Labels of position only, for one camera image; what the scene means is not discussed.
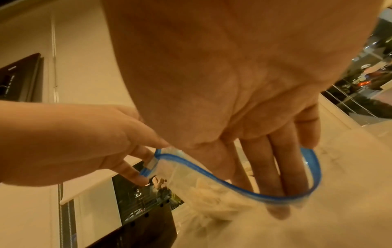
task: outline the clear plastic bag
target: clear plastic bag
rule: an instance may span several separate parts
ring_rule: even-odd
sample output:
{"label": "clear plastic bag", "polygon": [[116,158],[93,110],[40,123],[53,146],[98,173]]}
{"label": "clear plastic bag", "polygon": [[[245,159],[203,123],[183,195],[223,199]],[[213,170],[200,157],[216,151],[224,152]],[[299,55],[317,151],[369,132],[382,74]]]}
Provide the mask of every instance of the clear plastic bag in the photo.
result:
{"label": "clear plastic bag", "polygon": [[199,162],[172,147],[157,150],[155,159],[141,171],[141,175],[165,178],[170,190],[207,217],[232,220],[238,213],[260,203],[296,204],[307,198],[319,185],[321,171],[314,152],[308,149],[301,151],[313,186],[308,192],[292,197],[272,197],[238,188],[215,177]]}

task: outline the blue zipper seal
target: blue zipper seal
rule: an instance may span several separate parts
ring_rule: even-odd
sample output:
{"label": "blue zipper seal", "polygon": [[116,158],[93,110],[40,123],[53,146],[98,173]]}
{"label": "blue zipper seal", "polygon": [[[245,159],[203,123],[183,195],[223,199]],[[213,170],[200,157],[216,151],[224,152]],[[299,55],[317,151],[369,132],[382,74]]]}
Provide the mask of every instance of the blue zipper seal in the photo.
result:
{"label": "blue zipper seal", "polygon": [[183,164],[183,165],[199,172],[200,174],[214,180],[215,182],[217,182],[217,183],[219,183],[219,184],[221,184],[231,190],[234,190],[243,196],[252,198],[256,201],[261,201],[261,202],[265,202],[265,203],[272,203],[272,204],[289,204],[294,201],[302,200],[303,198],[310,196],[312,194],[312,192],[320,185],[320,182],[321,182],[320,163],[318,162],[317,156],[315,155],[314,151],[311,149],[301,148],[301,153],[302,153],[302,156],[304,157],[304,159],[310,169],[310,172],[312,174],[313,186],[305,193],[294,195],[294,196],[274,197],[274,196],[269,196],[269,195],[265,195],[265,194],[257,194],[254,192],[250,192],[248,190],[244,190],[242,188],[239,188],[235,185],[232,185],[224,180],[217,178],[216,176],[214,176],[210,172],[200,168],[199,166],[195,165],[192,162],[189,162],[188,160],[186,160],[184,158],[181,158],[181,157],[173,155],[173,154],[162,154],[160,149],[157,149],[155,151],[154,156],[157,159],[157,162],[153,166],[153,168],[151,170],[149,170],[147,168],[143,168],[140,172],[140,175],[148,177],[151,174],[151,172],[155,169],[156,165],[158,164],[158,161],[160,159],[164,159],[167,161],[173,161],[173,162]]}

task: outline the hand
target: hand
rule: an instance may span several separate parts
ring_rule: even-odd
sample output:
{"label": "hand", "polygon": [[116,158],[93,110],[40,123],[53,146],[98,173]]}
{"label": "hand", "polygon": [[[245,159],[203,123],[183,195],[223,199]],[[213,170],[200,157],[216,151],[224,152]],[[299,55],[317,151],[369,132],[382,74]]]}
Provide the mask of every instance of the hand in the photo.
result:
{"label": "hand", "polygon": [[127,155],[148,162],[145,146],[168,146],[139,121],[134,108],[124,106],[46,105],[0,102],[0,181],[43,186],[111,169],[146,185],[124,161]]}
{"label": "hand", "polygon": [[[381,2],[103,1],[146,123],[250,189],[234,150],[239,138],[260,192],[274,196],[308,189],[299,147],[319,141],[318,94],[360,51]],[[269,209],[279,218],[290,211]]]}

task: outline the person's left hand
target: person's left hand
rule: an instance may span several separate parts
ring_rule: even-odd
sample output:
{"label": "person's left hand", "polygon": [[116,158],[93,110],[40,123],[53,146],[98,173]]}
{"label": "person's left hand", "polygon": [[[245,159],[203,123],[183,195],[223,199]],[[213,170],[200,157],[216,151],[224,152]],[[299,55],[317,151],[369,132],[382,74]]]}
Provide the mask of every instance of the person's left hand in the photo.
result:
{"label": "person's left hand", "polygon": [[138,185],[148,179],[124,161],[148,162],[168,143],[124,106],[5,103],[0,123],[0,182],[44,186],[99,169],[110,169]]}

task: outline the dotted white line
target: dotted white line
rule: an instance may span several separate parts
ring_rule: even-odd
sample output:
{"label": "dotted white line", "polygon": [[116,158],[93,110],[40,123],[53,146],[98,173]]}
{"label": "dotted white line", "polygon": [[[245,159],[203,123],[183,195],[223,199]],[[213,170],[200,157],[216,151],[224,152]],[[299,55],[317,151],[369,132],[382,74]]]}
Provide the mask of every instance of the dotted white line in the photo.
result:
{"label": "dotted white line", "polygon": [[347,95],[343,90],[339,89],[337,86],[332,85],[335,89],[337,89],[338,91],[342,92],[346,97],[348,97],[351,101],[353,101],[355,104],[357,104],[358,106],[360,106],[363,110],[365,110],[367,113],[369,113],[371,116],[377,118],[377,116],[375,116],[372,112],[370,112],[369,110],[367,110],[364,106],[362,106],[361,104],[359,104],[357,101],[355,101],[354,99],[352,99],[349,95]]}
{"label": "dotted white line", "polygon": [[354,110],[352,110],[352,109],[350,109],[346,104],[344,104],[341,100],[339,100],[338,98],[336,98],[334,95],[332,95],[332,93],[331,92],[329,92],[329,91],[325,91],[325,92],[327,92],[329,95],[331,95],[333,98],[335,98],[336,100],[338,100],[343,106],[345,106],[346,108],[348,108],[348,110],[350,110],[351,112],[353,112],[354,114],[356,114],[356,112],[354,111]]}

